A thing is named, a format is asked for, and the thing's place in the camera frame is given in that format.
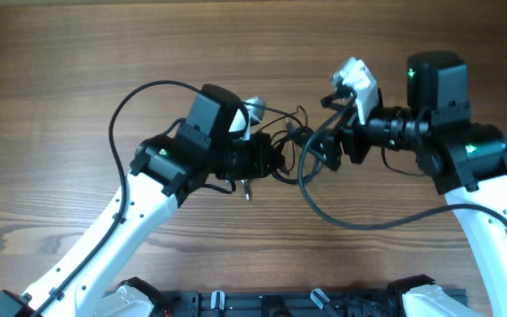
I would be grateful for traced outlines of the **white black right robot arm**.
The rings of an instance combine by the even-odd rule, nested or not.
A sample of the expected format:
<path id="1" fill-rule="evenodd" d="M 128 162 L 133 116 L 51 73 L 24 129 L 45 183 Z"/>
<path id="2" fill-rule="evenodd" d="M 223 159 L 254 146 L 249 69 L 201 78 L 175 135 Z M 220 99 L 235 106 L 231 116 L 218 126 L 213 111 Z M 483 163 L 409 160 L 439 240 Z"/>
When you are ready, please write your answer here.
<path id="1" fill-rule="evenodd" d="M 467 237 L 493 314 L 507 316 L 507 140 L 497 127 L 472 122 L 465 62 L 449 51 L 410 56 L 406 107 L 386 107 L 355 57 L 331 84 L 321 103 L 335 115 L 309 148 L 332 170 L 342 155 L 359 164 L 375 146 L 413 152 Z"/>

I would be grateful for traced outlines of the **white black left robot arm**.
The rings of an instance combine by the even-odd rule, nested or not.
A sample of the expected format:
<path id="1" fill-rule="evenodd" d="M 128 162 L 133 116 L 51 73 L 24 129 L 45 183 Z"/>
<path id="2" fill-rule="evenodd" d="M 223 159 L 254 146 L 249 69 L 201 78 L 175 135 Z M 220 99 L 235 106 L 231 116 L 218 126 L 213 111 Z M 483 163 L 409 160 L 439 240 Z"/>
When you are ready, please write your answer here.
<path id="1" fill-rule="evenodd" d="M 242 100 L 203 85 L 187 117 L 141 142 L 129 169 L 118 170 L 118 191 L 74 247 L 22 294 L 0 291 L 0 316 L 152 316 L 164 310 L 160 295 L 138 278 L 115 291 L 108 287 L 191 193 L 215 188 L 210 175 L 233 185 L 282 165 L 270 135 L 251 131 L 267 109 L 259 98 Z"/>

